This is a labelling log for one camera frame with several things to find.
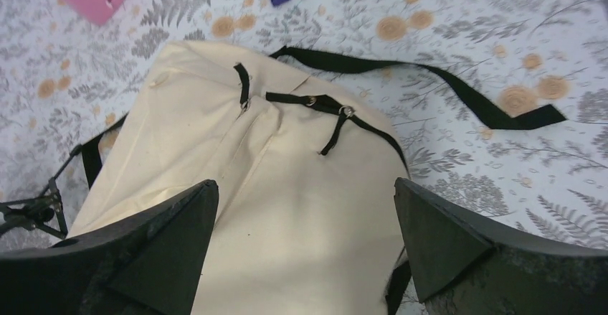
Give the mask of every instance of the metal ring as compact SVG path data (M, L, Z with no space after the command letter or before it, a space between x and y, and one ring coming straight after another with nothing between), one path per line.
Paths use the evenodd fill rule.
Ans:
M308 103L306 103L306 105L308 107L311 107L312 105L314 105L315 103L317 103L317 98L314 96L308 96Z
M350 118L351 116L353 116L355 114L355 109L352 108L349 105L343 105L342 107L340 107L340 109L338 110L338 114L342 114L344 113L344 115L347 118Z

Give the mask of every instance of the metal buckle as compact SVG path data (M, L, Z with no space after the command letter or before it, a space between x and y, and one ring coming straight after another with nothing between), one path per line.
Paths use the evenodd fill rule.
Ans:
M241 113L239 114L239 116L242 116L243 113L247 112L247 110L249 109L249 106L250 106L250 101L249 100L241 103Z
M355 108L352 108L349 105L343 105L342 107L340 107L340 109L338 110L338 114L342 114L344 113L344 115L347 118L350 118L351 116L353 116L355 114Z
M311 107L315 103L317 103L317 98L314 96L308 96L308 103L306 103L306 106Z

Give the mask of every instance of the metal clip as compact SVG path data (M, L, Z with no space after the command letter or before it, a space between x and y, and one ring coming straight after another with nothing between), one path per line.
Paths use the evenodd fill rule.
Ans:
M249 106L250 106L250 101L249 100L243 102L241 104L241 113L239 114L239 116L242 116L243 113L247 112L247 110L249 110Z
M349 105L343 105L342 107L340 107L340 109L338 110L338 114L342 114L344 113L344 115L347 118L350 118L351 116L353 116L355 114L355 108L352 108Z
M317 103L317 98L314 96L308 96L308 102L306 103L306 106L311 107L315 103Z

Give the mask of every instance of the black webbing strap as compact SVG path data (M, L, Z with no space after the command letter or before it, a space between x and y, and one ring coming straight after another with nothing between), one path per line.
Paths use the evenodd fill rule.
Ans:
M331 138L329 138L329 142L325 145L325 147L319 152L320 155L327 156L329 151L333 149L334 146L338 143L338 139L340 138L340 130L342 130L342 126L348 120L348 116L344 113L344 111L340 111L338 114L338 122L336 124L336 128L333 129L333 133L331 134Z
M249 105L249 73L241 63L236 64L234 69L237 71L239 78L241 79L241 97L239 99L239 103L241 104L241 108L245 111Z
M306 107L310 107L315 111L333 114L335 116L340 116L340 114L343 113L341 109L344 107L343 104L339 103L338 101L327 95L297 96L282 93L266 93L266 101L305 105ZM349 116L347 119L355 123L355 125L359 126L363 130L372 132L387 141L393 147L393 149L395 149L395 151L399 155L399 158L403 162L403 165L405 166L405 170L409 173L409 171L407 170L407 165L405 164L405 156L403 155L403 150L401 149L399 143L393 138L393 136L384 131L380 131L372 125L369 125L365 121L361 120L357 115ZM339 121L338 124L339 126L336 126L338 133L332 135L330 143L328 143L328 145L321 151L322 155L326 155L329 149L333 148L333 146L336 145L335 141L338 140L339 129L341 128L341 124L344 124L344 122L342 121L342 123L340 124Z
M294 57L297 61L308 67L339 73L363 73L394 65L421 67L441 77L484 125L495 130L533 130L566 120L566 117L552 105L544 105L534 111L511 118L492 103L492 101L471 88L459 77L434 66L396 60L367 60L330 52L286 46L272 53L270 57L276 59L282 55Z
M97 179L97 175L102 167L101 163L101 155L99 155L99 142L104 134L110 131L114 131L115 129L121 127L125 123L125 119L127 116L123 116L119 121L116 121L112 126L105 129L102 133L99 133L95 137L93 137L88 142L84 143L80 147L80 152L82 153L82 164L85 165L85 174L87 175L87 183L89 184L89 188Z
M388 315L397 314L410 279L412 279L412 267L409 265L409 261L402 263L393 271L389 288L384 296Z

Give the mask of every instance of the drawstring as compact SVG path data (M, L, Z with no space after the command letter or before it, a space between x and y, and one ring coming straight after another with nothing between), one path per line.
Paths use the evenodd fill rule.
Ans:
M236 64L234 69L239 73L239 78L241 79L242 87L239 102L241 103L241 113L244 113L249 109L249 73L241 63Z
M325 145L323 150L321 150L321 152L319 153L320 155L327 156L328 152L333 149L334 146L336 146L336 144L338 143L338 138L340 138L340 130L342 129L342 126L344 125L346 120L353 116L354 113L355 110L350 106L344 105L340 108L340 110L338 111L338 122L336 124L336 128L333 129L333 134L331 135L331 138L329 139L327 145Z

